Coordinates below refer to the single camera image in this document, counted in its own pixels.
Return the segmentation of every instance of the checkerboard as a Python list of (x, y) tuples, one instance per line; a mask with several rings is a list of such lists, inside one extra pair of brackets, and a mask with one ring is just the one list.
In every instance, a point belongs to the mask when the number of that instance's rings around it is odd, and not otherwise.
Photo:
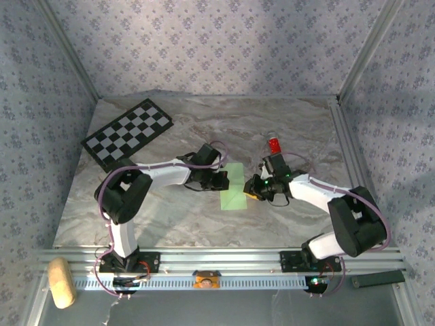
[(172, 126), (171, 117), (147, 98), (84, 139), (82, 145), (109, 172), (115, 162), (132, 156)]

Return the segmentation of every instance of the patterned wallpaper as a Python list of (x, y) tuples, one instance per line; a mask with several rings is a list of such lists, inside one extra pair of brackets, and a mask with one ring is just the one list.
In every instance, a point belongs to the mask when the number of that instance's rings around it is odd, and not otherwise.
[(100, 96), (337, 94), (384, 0), (49, 0)]
[(348, 103), (367, 175), (435, 325), (435, 4), (406, 0)]
[(94, 105), (31, 1), (0, 1), (0, 12), (0, 325), (17, 325)]

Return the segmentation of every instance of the small red object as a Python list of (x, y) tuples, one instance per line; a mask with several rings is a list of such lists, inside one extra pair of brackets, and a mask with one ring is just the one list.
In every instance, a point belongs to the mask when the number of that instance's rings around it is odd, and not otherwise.
[(268, 140), (268, 143), (272, 154), (281, 153), (281, 147), (279, 146), (278, 138), (271, 138)]

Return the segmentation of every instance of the gray marble surface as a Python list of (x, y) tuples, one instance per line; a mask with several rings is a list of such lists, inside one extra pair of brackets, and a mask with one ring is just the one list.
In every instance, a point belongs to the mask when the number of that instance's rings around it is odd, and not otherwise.
[[(267, 154), (265, 135), (278, 132), (283, 151), (308, 157), (313, 176), (350, 186), (334, 124), (326, 102), (261, 98), (152, 98), (174, 126), (132, 156), (133, 162), (157, 163), (196, 151), (211, 140), (225, 142), (229, 162), (244, 165), (245, 180)], [(88, 134), (140, 102), (123, 98), (99, 101)], [(288, 156), (291, 168), (308, 169)], [(107, 245), (107, 228), (97, 215), (93, 193), (104, 171), (82, 152), (60, 220), (54, 246)], [(248, 199), (247, 209), (221, 211), (218, 192), (192, 192), (169, 186), (148, 193), (135, 217), (142, 247), (298, 247), (306, 239), (332, 229), (329, 216), (305, 202), (284, 208)]]

